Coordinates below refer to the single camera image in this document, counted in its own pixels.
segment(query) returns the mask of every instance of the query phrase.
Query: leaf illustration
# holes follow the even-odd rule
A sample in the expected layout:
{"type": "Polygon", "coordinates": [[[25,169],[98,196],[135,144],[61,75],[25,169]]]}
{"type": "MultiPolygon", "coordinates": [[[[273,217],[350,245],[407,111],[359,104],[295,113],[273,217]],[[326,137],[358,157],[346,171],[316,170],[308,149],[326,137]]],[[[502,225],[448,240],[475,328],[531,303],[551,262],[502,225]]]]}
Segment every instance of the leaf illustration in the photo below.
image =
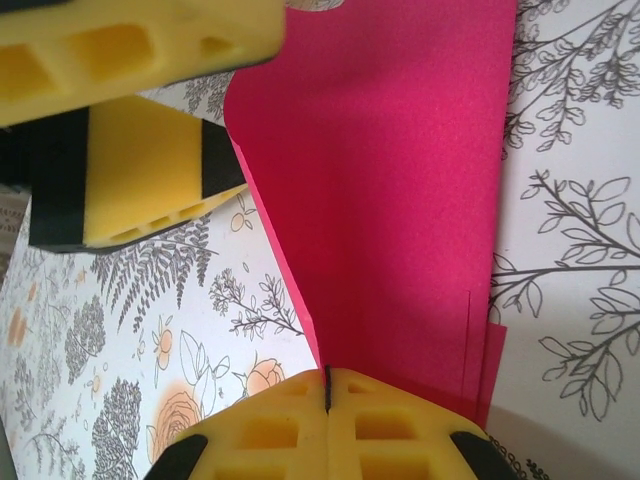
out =
{"type": "Polygon", "coordinates": [[[613,274],[611,280],[609,281],[610,287],[615,287],[616,285],[620,285],[627,280],[627,271],[626,270],[618,270],[613,274]]]}
{"type": "Polygon", "coordinates": [[[593,335],[606,335],[618,330],[624,323],[624,317],[621,315],[607,314],[599,320],[591,330],[593,335]]]}
{"type": "Polygon", "coordinates": [[[579,352],[590,352],[594,348],[593,343],[585,342],[582,340],[574,340],[567,343],[567,345],[575,350],[578,350],[579,352]]]}
{"type": "Polygon", "coordinates": [[[569,205],[573,208],[573,210],[583,218],[589,217],[589,210],[587,207],[582,205],[580,202],[569,202],[569,205]]]}
{"type": "Polygon", "coordinates": [[[597,242],[598,238],[594,237],[591,233],[583,230],[582,228],[567,228],[562,231],[565,237],[573,240],[582,240],[583,242],[597,242]]]}
{"type": "Polygon", "coordinates": [[[570,381],[562,389],[562,392],[560,393],[560,398],[567,398],[567,397],[570,397],[571,395],[575,395],[576,393],[582,390],[585,383],[586,382],[584,380],[570,381]]]}
{"type": "Polygon", "coordinates": [[[540,228],[538,229],[538,233],[549,233],[555,230],[558,225],[560,225],[561,220],[562,217],[551,217],[540,226],[540,228]]]}
{"type": "Polygon", "coordinates": [[[502,270],[503,272],[516,271],[516,267],[513,265],[513,263],[511,263],[509,260],[507,260],[505,257],[503,257],[498,253],[493,254],[493,263],[498,269],[502,270]]]}
{"type": "Polygon", "coordinates": [[[571,247],[569,250],[567,250],[565,252],[565,254],[562,256],[562,259],[563,260],[570,260],[570,259],[572,259],[574,257],[577,257],[582,252],[584,252],[584,247],[583,246],[571,247]]]}
{"type": "Polygon", "coordinates": [[[614,400],[622,389],[622,378],[622,365],[611,352],[607,352],[604,359],[604,385],[614,400]]]}
{"type": "Polygon", "coordinates": [[[618,198],[629,190],[629,185],[631,185],[631,178],[629,177],[609,180],[596,190],[592,200],[594,202],[606,202],[618,198]]]}
{"type": "Polygon", "coordinates": [[[544,375],[542,375],[542,380],[545,382],[552,382],[553,380],[558,380],[565,373],[567,373],[567,366],[562,365],[561,367],[550,368],[544,375]]]}
{"type": "Polygon", "coordinates": [[[608,252],[609,249],[607,247],[594,248],[586,255],[578,258],[576,260],[576,263],[579,263],[580,265],[595,265],[596,263],[600,263],[602,260],[607,258],[608,252]]]}
{"type": "Polygon", "coordinates": [[[637,328],[629,330],[625,338],[625,343],[627,345],[629,355],[637,355],[638,351],[640,350],[640,332],[637,328]]]}
{"type": "Polygon", "coordinates": [[[532,187],[528,188],[527,190],[525,190],[522,193],[522,195],[520,195],[520,200],[528,200],[530,198],[535,197],[539,193],[540,193],[540,187],[532,186],[532,187]]]}
{"type": "Polygon", "coordinates": [[[627,217],[627,235],[633,246],[640,250],[640,220],[635,213],[627,217]]]}
{"type": "Polygon", "coordinates": [[[207,366],[193,390],[196,401],[200,402],[200,411],[203,418],[208,417],[213,412],[216,402],[216,382],[213,378],[211,368],[207,366]]]}
{"type": "Polygon", "coordinates": [[[594,297],[594,298],[591,298],[590,300],[591,300],[591,303],[593,303],[597,309],[602,310],[603,312],[611,313],[616,311],[616,307],[613,306],[613,303],[611,303],[608,300],[605,300],[604,298],[594,297]]]}
{"type": "Polygon", "coordinates": [[[538,340],[538,343],[540,343],[540,345],[542,345],[547,351],[553,353],[554,355],[557,355],[562,358],[572,357],[572,354],[567,349],[567,347],[562,345],[553,337],[544,337],[543,339],[538,340]]]}
{"type": "Polygon", "coordinates": [[[582,414],[583,417],[587,416],[587,413],[589,413],[589,404],[587,403],[587,399],[585,398],[584,394],[582,394],[580,396],[580,413],[582,414]]]}
{"type": "Polygon", "coordinates": [[[231,368],[231,362],[230,362],[229,356],[227,355],[223,357],[222,360],[220,360],[220,362],[218,363],[218,365],[216,365],[216,367],[213,369],[213,378],[220,379],[224,377],[229,372],[230,368],[231,368]]]}
{"type": "Polygon", "coordinates": [[[531,313],[535,318],[538,318],[540,315],[540,308],[542,308],[542,290],[536,284],[536,282],[531,282],[527,285],[527,303],[529,304],[529,308],[531,309],[531,313]]]}
{"type": "Polygon", "coordinates": [[[198,381],[198,343],[184,330],[180,334],[180,363],[182,372],[190,385],[198,381]]]}
{"type": "Polygon", "coordinates": [[[609,300],[619,303],[631,309],[640,310],[640,297],[637,295],[616,287],[602,287],[598,289],[602,295],[609,300]]]}
{"type": "Polygon", "coordinates": [[[609,411],[610,397],[604,384],[594,377],[589,384],[589,403],[591,404],[591,413],[596,420],[601,422],[609,411]]]}
{"type": "Polygon", "coordinates": [[[620,202],[610,207],[605,208],[602,213],[598,216],[598,223],[600,225],[608,226],[613,225],[614,223],[618,223],[625,211],[625,204],[620,202]]]}

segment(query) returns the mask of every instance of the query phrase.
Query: orange flower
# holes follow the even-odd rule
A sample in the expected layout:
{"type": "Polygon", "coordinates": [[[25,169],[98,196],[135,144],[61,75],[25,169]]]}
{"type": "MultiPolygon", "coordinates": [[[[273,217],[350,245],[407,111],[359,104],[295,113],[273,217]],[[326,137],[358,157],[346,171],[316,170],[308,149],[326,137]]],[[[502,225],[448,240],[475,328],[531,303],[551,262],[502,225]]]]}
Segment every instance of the orange flower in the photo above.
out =
{"type": "Polygon", "coordinates": [[[147,426],[147,454],[155,463],[176,435],[195,425],[202,417],[200,407],[187,392],[176,393],[167,400],[156,419],[155,426],[147,426]]]}
{"type": "Polygon", "coordinates": [[[25,333],[27,333],[27,319],[22,318],[18,324],[18,331],[16,332],[16,345],[18,347],[22,345],[25,333]]]}
{"type": "Polygon", "coordinates": [[[31,284],[31,288],[29,289],[29,295],[27,296],[27,300],[31,302],[34,298],[36,298],[36,291],[38,290],[38,285],[36,282],[31,284]]]}
{"type": "Polygon", "coordinates": [[[16,341],[16,335],[18,333],[18,327],[20,324],[20,317],[22,316],[22,310],[20,307],[16,307],[13,311],[13,317],[11,317],[11,324],[9,325],[9,336],[7,343],[13,345],[16,341]]]}
{"type": "Polygon", "coordinates": [[[282,366],[275,358],[263,360],[253,367],[247,378],[247,393],[255,395],[284,380],[282,366]]]}

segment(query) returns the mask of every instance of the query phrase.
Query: botanical line drawing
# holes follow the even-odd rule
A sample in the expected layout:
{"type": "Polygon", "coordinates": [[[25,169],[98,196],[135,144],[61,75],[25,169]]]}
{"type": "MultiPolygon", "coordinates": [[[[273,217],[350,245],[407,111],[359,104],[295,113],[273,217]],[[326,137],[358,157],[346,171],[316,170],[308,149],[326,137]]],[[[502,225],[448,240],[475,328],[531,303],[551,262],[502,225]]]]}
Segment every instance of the botanical line drawing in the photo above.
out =
{"type": "Polygon", "coordinates": [[[131,383],[120,377],[105,394],[91,433],[91,445],[96,449],[95,480],[138,478],[133,454],[138,448],[141,400],[138,382],[131,383]]]}
{"type": "Polygon", "coordinates": [[[504,138],[521,148],[525,137],[539,136],[537,151],[569,145],[572,130],[587,121],[585,102],[624,106],[640,95],[635,56],[640,52],[640,1],[618,0],[577,24],[567,13],[567,29],[540,38],[536,20],[561,14],[571,0],[518,2],[509,112],[504,138]]]}
{"type": "Polygon", "coordinates": [[[297,326],[298,317],[295,311],[286,306],[282,279],[265,274],[265,281],[260,282],[259,287],[265,293],[260,305],[255,295],[251,295],[248,302],[245,300],[245,286],[237,281],[231,269],[227,268],[216,275],[209,291],[213,309],[225,316],[229,312],[229,306],[235,305],[239,308],[236,318],[231,320],[233,327],[229,331],[236,335],[242,332],[245,337],[248,335],[253,340],[256,335],[264,338],[267,326],[272,324],[276,327],[275,335],[285,330],[303,335],[297,326]]]}
{"type": "Polygon", "coordinates": [[[226,72],[187,80],[184,100],[187,100],[188,112],[193,115],[206,99],[206,111],[211,114],[209,119],[216,123],[220,122],[224,118],[224,97],[232,76],[233,72],[226,72]]]}
{"type": "Polygon", "coordinates": [[[31,430],[33,420],[37,415],[31,408],[31,399],[33,398],[33,376],[31,375],[31,369],[27,368],[27,362],[21,354],[18,354],[16,359],[16,371],[13,376],[13,380],[18,387],[16,391],[16,412],[20,412],[20,426],[25,432],[31,430]]]}
{"type": "Polygon", "coordinates": [[[208,417],[216,405],[217,382],[231,367],[229,357],[223,357],[212,366],[204,344],[183,330],[180,333],[180,364],[187,383],[193,387],[191,398],[198,403],[201,417],[208,417]]]}
{"type": "Polygon", "coordinates": [[[285,380],[282,364],[275,358],[258,361],[258,352],[256,352],[253,367],[251,367],[248,374],[233,372],[233,375],[242,384],[242,397],[240,400],[260,393],[285,380]]]}
{"type": "Polygon", "coordinates": [[[144,242],[99,255],[91,264],[103,295],[110,299],[111,311],[120,300],[118,329],[131,308],[136,307],[133,331],[137,333],[147,309],[170,288],[176,288],[178,308],[191,272],[204,286],[207,267],[217,252],[208,248],[209,215],[174,228],[144,242]]]}
{"type": "Polygon", "coordinates": [[[104,311],[97,295],[91,303],[86,302],[82,310],[76,310],[73,326],[67,330],[64,342],[69,385],[80,376],[89,358],[96,358],[105,344],[104,311]]]}
{"type": "Polygon", "coordinates": [[[48,474],[58,468],[61,477],[83,479],[86,478],[85,467],[78,453],[78,444],[73,440],[62,440],[62,431],[66,425],[66,418],[61,418],[53,425],[54,412],[49,412],[42,425],[40,433],[29,439],[25,447],[33,445],[36,450],[38,472],[44,466],[44,456],[48,452],[49,468],[48,474]]]}
{"type": "Polygon", "coordinates": [[[249,230],[253,230],[253,223],[251,223],[251,220],[247,217],[256,213],[257,210],[255,207],[247,207],[244,196],[241,193],[236,195],[236,199],[238,200],[241,211],[231,218],[231,231],[239,232],[244,227],[247,227],[249,230]]]}
{"type": "Polygon", "coordinates": [[[171,354],[171,346],[173,344],[173,334],[169,330],[173,316],[167,318],[166,321],[162,321],[162,317],[158,317],[158,331],[151,332],[153,336],[153,343],[156,348],[153,349],[153,353],[156,354],[156,369],[153,379],[153,383],[158,388],[158,374],[160,370],[166,370],[169,366],[169,355],[171,354]]]}
{"type": "Polygon", "coordinates": [[[540,315],[544,294],[542,277],[598,273],[603,286],[589,300],[591,338],[567,342],[547,336],[540,345],[554,355],[556,365],[544,372],[544,381],[562,380],[560,398],[576,398],[583,416],[602,421],[624,382],[622,356],[640,351],[640,292],[629,278],[640,271],[640,219],[628,211],[621,197],[631,179],[614,178],[601,184],[551,180],[549,171],[536,172],[521,199],[544,197],[548,218],[539,234],[560,231],[571,243],[553,267],[518,270],[502,255],[494,256],[490,308],[524,306],[540,315]]]}

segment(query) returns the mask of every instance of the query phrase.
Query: fern drawing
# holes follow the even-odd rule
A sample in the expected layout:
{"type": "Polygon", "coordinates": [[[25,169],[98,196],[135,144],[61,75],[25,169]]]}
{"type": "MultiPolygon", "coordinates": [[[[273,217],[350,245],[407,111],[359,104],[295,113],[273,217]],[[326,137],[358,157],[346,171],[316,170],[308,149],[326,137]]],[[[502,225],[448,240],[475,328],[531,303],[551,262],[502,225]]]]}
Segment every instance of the fern drawing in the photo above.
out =
{"type": "Polygon", "coordinates": [[[131,309],[137,333],[153,302],[175,287],[182,306],[187,279],[195,270],[203,287],[207,266],[217,252],[208,248],[209,216],[204,216],[111,255],[97,256],[91,271],[98,277],[111,312],[119,310],[118,330],[131,309]]]}

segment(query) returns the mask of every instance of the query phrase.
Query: branch drawing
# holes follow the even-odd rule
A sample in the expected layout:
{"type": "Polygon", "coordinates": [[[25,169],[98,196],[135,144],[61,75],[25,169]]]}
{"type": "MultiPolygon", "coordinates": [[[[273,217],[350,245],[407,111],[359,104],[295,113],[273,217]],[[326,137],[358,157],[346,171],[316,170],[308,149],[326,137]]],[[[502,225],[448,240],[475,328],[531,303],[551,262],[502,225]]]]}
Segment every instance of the branch drawing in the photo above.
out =
{"type": "Polygon", "coordinates": [[[133,331],[137,333],[147,309],[169,289],[176,288],[178,308],[189,275],[195,265],[198,284],[203,287],[211,258],[218,255],[208,248],[209,215],[174,228],[111,255],[97,256],[91,271],[98,277],[111,311],[123,300],[118,330],[135,306],[133,331]]]}
{"type": "Polygon", "coordinates": [[[84,479],[86,478],[84,463],[79,458],[78,444],[73,440],[64,442],[62,430],[66,425],[66,418],[61,418],[57,425],[53,426],[53,412],[49,412],[40,433],[31,437],[25,445],[33,445],[36,450],[38,472],[42,472],[45,452],[49,453],[48,475],[58,467],[61,477],[84,479]]]}
{"type": "Polygon", "coordinates": [[[587,121],[579,104],[621,109],[625,97],[640,95],[635,58],[640,52],[640,0],[618,0],[577,25],[567,14],[567,30],[539,38],[536,20],[562,14],[570,2],[519,2],[504,130],[505,144],[511,148],[522,148],[525,137],[534,134],[541,142],[538,152],[558,142],[569,145],[572,127],[587,121]]]}
{"type": "Polygon", "coordinates": [[[251,295],[248,302],[245,300],[245,286],[237,281],[231,269],[227,268],[216,275],[209,291],[213,309],[225,316],[230,305],[239,307],[236,318],[231,320],[233,327],[229,331],[236,335],[242,332],[245,337],[249,335],[251,340],[256,335],[264,339],[267,326],[272,324],[276,327],[275,335],[285,330],[295,335],[303,335],[297,326],[298,317],[295,311],[286,306],[282,279],[265,274],[265,281],[260,282],[259,287],[266,294],[260,306],[255,295],[251,295]]]}
{"type": "Polygon", "coordinates": [[[86,302],[82,311],[76,310],[73,326],[67,330],[64,342],[67,366],[69,367],[69,385],[71,385],[87,366],[90,357],[97,357],[105,344],[104,311],[97,295],[91,303],[86,302]]]}
{"type": "Polygon", "coordinates": [[[583,416],[602,421],[623,386],[621,355],[634,357],[640,350],[640,292],[637,283],[628,281],[640,272],[640,220],[621,201],[631,179],[582,184],[552,181],[549,171],[538,171],[530,179],[532,183],[521,199],[547,198],[547,218],[538,234],[560,230],[571,243],[548,268],[518,270],[506,257],[495,254],[489,305],[498,318],[501,310],[523,312],[524,305],[537,318],[544,302],[540,278],[586,273],[603,277],[605,286],[597,288],[598,294],[589,299],[596,309],[590,316],[592,339],[562,342],[547,336],[539,340],[558,357],[542,379],[563,379],[566,383],[560,398],[578,398],[583,416]]]}

